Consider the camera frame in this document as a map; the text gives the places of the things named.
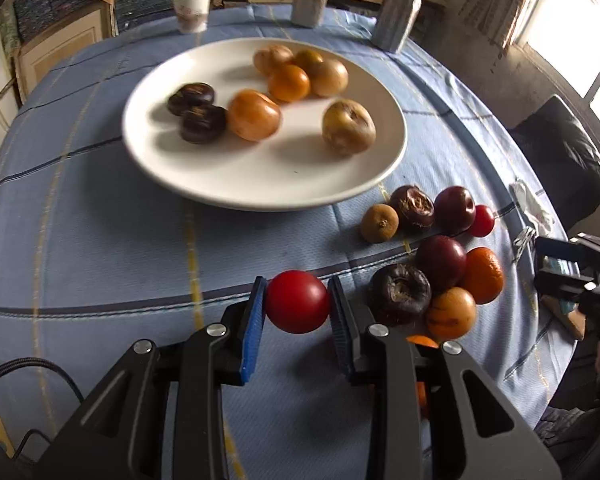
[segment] yellow fruit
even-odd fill
[[[270,75],[275,69],[293,59],[294,53],[284,45],[261,48],[253,55],[253,64],[258,72]]]
[[[398,230],[398,213],[387,204],[371,206],[360,222],[360,234],[371,244],[390,240]]]
[[[296,66],[299,66],[302,70],[309,73],[309,70],[313,65],[317,63],[322,63],[322,56],[318,54],[315,50],[306,48],[298,52],[291,60],[291,63]]]
[[[376,126],[363,105],[338,99],[322,116],[322,138],[334,152],[354,155],[376,141]]]
[[[349,72],[337,59],[327,59],[309,69],[311,91],[320,97],[331,97],[349,84]]]

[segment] white napkin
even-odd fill
[[[521,178],[511,184],[511,190],[520,204],[520,209],[526,218],[536,228],[540,236],[548,236],[554,228],[555,219],[541,203],[538,202],[536,194],[529,189],[529,186]]]

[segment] table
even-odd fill
[[[42,356],[88,392],[133,341],[187,338],[244,298],[256,275],[307,269],[339,276],[355,296],[420,242],[364,244],[363,212],[402,184],[429,196],[461,184],[498,216],[487,238],[461,241],[490,247],[507,275],[461,342],[534,425],[574,342],[538,307],[530,253],[511,264],[523,218],[509,185],[522,178],[553,211],[531,167],[479,99],[416,44],[379,51],[368,41],[374,22],[341,10],[328,9],[316,29],[293,27],[289,15],[289,6],[216,10],[194,35],[177,33],[174,18],[147,23],[77,53],[35,88],[0,150],[0,363]],[[290,213],[214,208],[145,177],[121,142],[136,83],[183,50],[249,36],[313,43],[372,72],[406,117],[398,169],[361,196]],[[565,237],[559,223],[554,235]],[[75,407],[51,373],[0,380],[0,415],[16,441],[29,428],[55,434]],[[339,374],[328,324],[293,336],[267,321],[256,373],[244,388],[224,388],[224,410],[232,478],[364,476],[370,398]]]

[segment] black cushion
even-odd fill
[[[600,205],[600,152],[557,95],[509,131],[565,230]]]

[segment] red tomato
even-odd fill
[[[475,220],[471,227],[469,227],[469,234],[478,238],[484,238],[493,231],[495,223],[496,219],[493,216],[491,208],[486,205],[477,205],[475,207]]]
[[[269,282],[264,308],[280,330],[305,334],[327,319],[329,296],[326,287],[312,274],[286,270]]]

